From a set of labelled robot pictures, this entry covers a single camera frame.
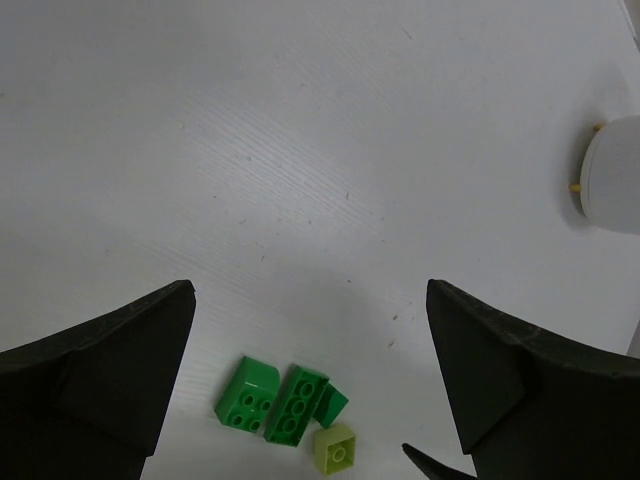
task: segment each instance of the dark green block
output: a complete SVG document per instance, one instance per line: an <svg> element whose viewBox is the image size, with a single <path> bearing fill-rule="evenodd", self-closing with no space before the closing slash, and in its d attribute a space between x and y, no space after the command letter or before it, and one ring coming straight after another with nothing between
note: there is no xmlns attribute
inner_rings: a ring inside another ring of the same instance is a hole
<svg viewBox="0 0 640 480"><path fill-rule="evenodd" d="M295 365L267 422L267 442L297 447L327 383L326 375Z"/></svg>
<svg viewBox="0 0 640 480"><path fill-rule="evenodd" d="M329 428L347 403L349 403L349 399L336 390L336 387L328 384L316 411L313 413L313 418L322 425L322 428Z"/></svg>
<svg viewBox="0 0 640 480"><path fill-rule="evenodd" d="M280 373L275 367L244 357L216 405L220 423L257 432L271 410L279 388Z"/></svg>

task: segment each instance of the white cylindrical object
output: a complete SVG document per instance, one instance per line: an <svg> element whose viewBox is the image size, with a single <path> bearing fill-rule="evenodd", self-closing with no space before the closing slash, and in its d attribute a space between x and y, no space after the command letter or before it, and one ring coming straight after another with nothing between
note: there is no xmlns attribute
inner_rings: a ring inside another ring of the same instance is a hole
<svg viewBox="0 0 640 480"><path fill-rule="evenodd" d="M640 116L607 124L589 145L580 201L598 227L640 234Z"/></svg>

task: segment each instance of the green toy block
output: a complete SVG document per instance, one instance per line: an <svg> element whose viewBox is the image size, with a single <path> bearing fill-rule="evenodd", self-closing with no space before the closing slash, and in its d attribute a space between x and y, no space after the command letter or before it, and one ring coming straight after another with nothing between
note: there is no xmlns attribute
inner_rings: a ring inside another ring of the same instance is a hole
<svg viewBox="0 0 640 480"><path fill-rule="evenodd" d="M351 468L356 461L356 434L346 425L319 430L313 435L313 453L323 475Z"/></svg>
<svg viewBox="0 0 640 480"><path fill-rule="evenodd" d="M313 418L318 421L323 428L329 428L335 422L340 412L349 403L349 399L336 390L331 384L327 385L324 394L318 403L318 408L313 413Z"/></svg>
<svg viewBox="0 0 640 480"><path fill-rule="evenodd" d="M295 365L267 422L267 442L297 447L327 383L326 375Z"/></svg>
<svg viewBox="0 0 640 480"><path fill-rule="evenodd" d="M216 405L220 423L257 432L271 410L279 388L280 373L275 367L244 357Z"/></svg>

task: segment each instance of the small green block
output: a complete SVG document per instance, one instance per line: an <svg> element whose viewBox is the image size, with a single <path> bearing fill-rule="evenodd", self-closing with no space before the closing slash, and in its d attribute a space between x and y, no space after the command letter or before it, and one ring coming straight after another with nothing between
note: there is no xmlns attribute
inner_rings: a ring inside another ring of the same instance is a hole
<svg viewBox="0 0 640 480"><path fill-rule="evenodd" d="M280 373L275 367L244 357L216 405L220 423L257 432L271 410L279 388Z"/></svg>
<svg viewBox="0 0 640 480"><path fill-rule="evenodd" d="M313 453L323 475L351 468L356 461L356 434L346 425L319 430L313 435Z"/></svg>
<svg viewBox="0 0 640 480"><path fill-rule="evenodd" d="M313 418L318 421L323 428L329 428L335 422L340 412L349 403L349 399L336 390L331 384L327 385L324 394L318 403L318 408L313 413Z"/></svg>
<svg viewBox="0 0 640 480"><path fill-rule="evenodd" d="M267 442L297 447L329 378L295 365L267 422Z"/></svg>

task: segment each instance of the white tabletop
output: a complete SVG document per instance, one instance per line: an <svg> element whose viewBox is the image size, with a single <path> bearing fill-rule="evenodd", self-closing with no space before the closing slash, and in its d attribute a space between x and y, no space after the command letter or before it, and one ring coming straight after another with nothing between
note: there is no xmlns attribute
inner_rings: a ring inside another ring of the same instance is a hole
<svg viewBox="0 0 640 480"><path fill-rule="evenodd" d="M614 0L33 0L0 16L0 347L189 278L152 479L315 478L222 427L243 354L351 400L345 478L462 456L430 278L624 353L640 238L567 193L591 125L640 111Z"/></svg>

